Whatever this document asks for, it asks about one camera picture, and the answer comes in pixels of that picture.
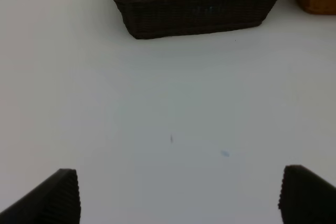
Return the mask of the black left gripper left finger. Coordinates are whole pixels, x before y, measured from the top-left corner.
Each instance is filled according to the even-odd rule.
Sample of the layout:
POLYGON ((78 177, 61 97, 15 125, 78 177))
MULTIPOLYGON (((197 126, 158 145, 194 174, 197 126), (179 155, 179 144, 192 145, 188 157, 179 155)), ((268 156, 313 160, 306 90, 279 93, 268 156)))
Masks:
POLYGON ((1 212, 1 223, 79 223, 81 201, 75 169, 59 169, 1 212))

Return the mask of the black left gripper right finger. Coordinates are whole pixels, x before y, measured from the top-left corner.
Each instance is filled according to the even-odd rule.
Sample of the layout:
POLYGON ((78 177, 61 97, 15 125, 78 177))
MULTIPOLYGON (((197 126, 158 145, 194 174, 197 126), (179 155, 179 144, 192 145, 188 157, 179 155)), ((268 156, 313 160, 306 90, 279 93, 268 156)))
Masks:
POLYGON ((302 165, 288 165, 278 209, 283 223, 335 223, 335 186, 302 165))

